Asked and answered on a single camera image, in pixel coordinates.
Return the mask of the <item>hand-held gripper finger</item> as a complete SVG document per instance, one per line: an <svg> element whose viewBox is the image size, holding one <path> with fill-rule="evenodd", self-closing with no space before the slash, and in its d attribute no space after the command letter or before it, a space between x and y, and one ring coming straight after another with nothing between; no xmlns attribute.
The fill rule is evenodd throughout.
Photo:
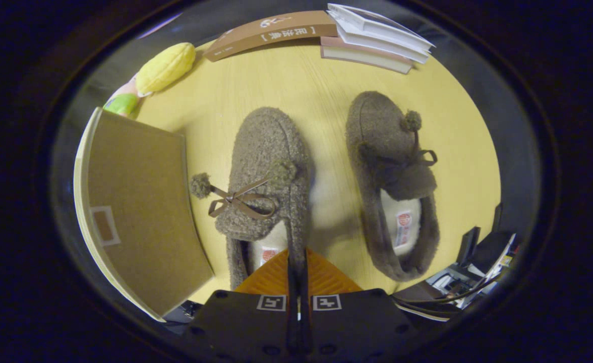
<svg viewBox="0 0 593 363"><path fill-rule="evenodd" d="M404 361L412 324L380 288L363 290L311 250L299 276L309 361Z"/></svg>
<svg viewBox="0 0 593 363"><path fill-rule="evenodd" d="M198 361L296 361L300 353L299 281L287 253L250 277L278 291L215 291L185 331Z"/></svg>

